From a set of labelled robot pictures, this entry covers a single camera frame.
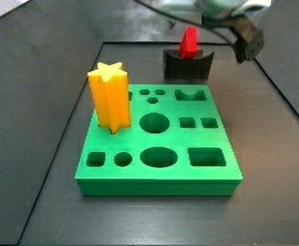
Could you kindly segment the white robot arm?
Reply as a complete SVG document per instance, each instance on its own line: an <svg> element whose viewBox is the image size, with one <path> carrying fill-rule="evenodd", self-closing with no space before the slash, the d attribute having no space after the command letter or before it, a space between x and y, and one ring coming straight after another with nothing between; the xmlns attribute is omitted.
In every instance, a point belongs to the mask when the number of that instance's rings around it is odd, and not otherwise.
<svg viewBox="0 0 299 246"><path fill-rule="evenodd" d="M238 16L248 11L266 10L273 0L155 0L160 11L175 16L202 14L210 19Z"/></svg>

